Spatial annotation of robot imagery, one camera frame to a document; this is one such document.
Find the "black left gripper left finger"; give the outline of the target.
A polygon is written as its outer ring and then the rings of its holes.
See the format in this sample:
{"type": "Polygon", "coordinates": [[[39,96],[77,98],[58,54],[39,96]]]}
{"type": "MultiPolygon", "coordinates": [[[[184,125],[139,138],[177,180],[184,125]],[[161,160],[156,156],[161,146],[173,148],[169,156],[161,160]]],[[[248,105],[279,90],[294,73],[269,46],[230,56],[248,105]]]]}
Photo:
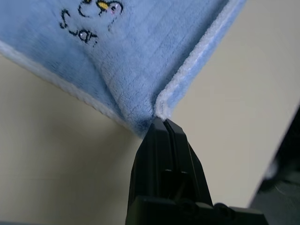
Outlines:
{"type": "Polygon", "coordinates": [[[163,121],[153,120],[135,156],[128,203],[137,196],[166,198],[168,176],[174,171],[170,135],[163,121]]]}

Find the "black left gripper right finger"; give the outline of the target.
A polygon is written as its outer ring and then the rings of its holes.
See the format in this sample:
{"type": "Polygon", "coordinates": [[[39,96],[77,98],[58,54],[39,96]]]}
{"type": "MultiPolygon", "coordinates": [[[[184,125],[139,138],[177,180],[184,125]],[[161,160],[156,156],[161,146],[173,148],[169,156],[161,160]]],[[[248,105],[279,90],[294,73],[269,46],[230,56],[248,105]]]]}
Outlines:
{"type": "Polygon", "coordinates": [[[174,200],[189,199],[193,202],[212,204],[202,164],[183,129],[171,120],[166,121],[166,128],[170,136],[174,162],[174,188],[170,197],[174,200]]]}

